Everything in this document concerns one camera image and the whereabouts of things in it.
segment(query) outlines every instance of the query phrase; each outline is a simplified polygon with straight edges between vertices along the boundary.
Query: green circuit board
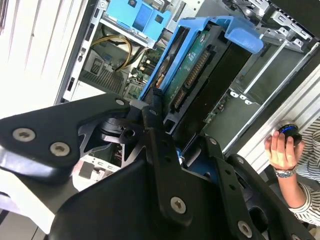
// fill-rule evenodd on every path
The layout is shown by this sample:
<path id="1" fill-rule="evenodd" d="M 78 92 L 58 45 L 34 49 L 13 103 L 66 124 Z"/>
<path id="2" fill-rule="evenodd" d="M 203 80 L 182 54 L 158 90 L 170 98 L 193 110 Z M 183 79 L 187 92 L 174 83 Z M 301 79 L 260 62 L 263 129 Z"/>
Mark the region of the green circuit board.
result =
<path id="1" fill-rule="evenodd" d="M 209 35 L 208 31 L 202 31 L 182 61 L 164 93 L 163 103 L 165 109 L 169 110 L 172 106 L 173 108 L 178 108 L 184 97 L 188 94 L 188 89 L 193 84 L 193 81 L 196 79 L 210 55 L 209 52 L 204 49 Z"/>

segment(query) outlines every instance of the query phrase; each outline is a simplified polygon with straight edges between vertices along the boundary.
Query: ventilation grille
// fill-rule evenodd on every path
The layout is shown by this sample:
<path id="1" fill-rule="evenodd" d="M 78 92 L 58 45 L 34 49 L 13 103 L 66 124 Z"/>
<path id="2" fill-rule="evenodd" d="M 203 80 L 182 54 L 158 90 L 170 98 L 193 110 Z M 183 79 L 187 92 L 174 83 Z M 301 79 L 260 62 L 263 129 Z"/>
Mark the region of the ventilation grille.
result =
<path id="1" fill-rule="evenodd" d="M 99 75 L 95 75 L 88 71 L 82 71 L 80 80 L 104 92 L 112 91 L 122 95 L 121 91 L 124 89 L 125 79 L 121 73 L 111 72 L 104 66 Z"/>

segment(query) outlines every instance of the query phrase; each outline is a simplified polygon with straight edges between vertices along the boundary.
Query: wristwatch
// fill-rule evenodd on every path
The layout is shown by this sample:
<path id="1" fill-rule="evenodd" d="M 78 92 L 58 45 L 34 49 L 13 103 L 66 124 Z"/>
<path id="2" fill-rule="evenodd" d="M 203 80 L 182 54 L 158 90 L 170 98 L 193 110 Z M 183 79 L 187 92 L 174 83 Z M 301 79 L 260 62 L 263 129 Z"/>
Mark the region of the wristwatch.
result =
<path id="1" fill-rule="evenodd" d="M 293 169 L 290 170 L 282 170 L 282 169 L 276 169 L 274 168 L 275 175 L 278 178 L 290 178 L 293 174 L 297 172 L 297 166 L 295 166 Z"/>

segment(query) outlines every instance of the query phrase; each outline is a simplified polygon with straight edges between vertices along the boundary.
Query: striped sleeve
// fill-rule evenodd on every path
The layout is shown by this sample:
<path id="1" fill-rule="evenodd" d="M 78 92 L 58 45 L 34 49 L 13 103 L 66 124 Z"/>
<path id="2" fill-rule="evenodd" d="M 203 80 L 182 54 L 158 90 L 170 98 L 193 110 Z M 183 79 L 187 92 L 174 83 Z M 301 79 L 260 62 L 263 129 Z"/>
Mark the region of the striped sleeve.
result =
<path id="1" fill-rule="evenodd" d="M 301 221 L 320 226 L 320 191 L 299 183 L 305 195 L 305 203 L 299 208 L 289 208 Z"/>

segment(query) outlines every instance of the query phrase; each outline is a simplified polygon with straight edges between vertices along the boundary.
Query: hand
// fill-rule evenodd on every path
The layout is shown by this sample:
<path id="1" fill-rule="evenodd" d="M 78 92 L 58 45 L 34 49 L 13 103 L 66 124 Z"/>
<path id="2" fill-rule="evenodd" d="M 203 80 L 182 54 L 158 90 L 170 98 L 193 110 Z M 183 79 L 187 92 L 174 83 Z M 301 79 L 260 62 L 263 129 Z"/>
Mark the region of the hand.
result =
<path id="1" fill-rule="evenodd" d="M 265 142 L 265 152 L 268 155 L 270 164 L 278 170 L 292 170 L 299 161 L 304 150 L 305 143 L 301 141 L 294 147 L 294 139 L 289 136 L 286 140 L 285 135 L 278 131 L 274 132 Z"/>

